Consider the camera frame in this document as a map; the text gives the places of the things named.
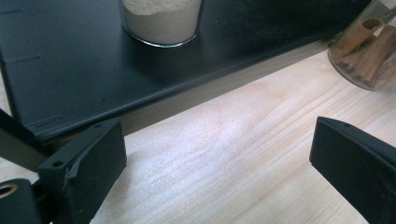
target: wood grain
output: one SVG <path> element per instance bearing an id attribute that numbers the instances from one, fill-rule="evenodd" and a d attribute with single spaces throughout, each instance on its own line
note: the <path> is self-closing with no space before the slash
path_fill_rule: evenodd
<path id="1" fill-rule="evenodd" d="M 395 92 L 353 86 L 323 51 L 129 134 L 128 167 L 92 223 L 366 223 L 311 166 L 313 132 L 324 116 L 396 146 Z"/>

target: flour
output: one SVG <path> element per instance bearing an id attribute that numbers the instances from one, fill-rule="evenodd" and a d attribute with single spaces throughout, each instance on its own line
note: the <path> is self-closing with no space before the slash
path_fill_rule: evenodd
<path id="1" fill-rule="evenodd" d="M 122 21 L 133 37 L 173 46 L 195 37 L 201 0 L 120 0 Z"/>
<path id="2" fill-rule="evenodd" d="M 125 7 L 135 15 L 152 15 L 161 11 L 175 11 L 188 4 L 191 0 L 124 0 Z"/>

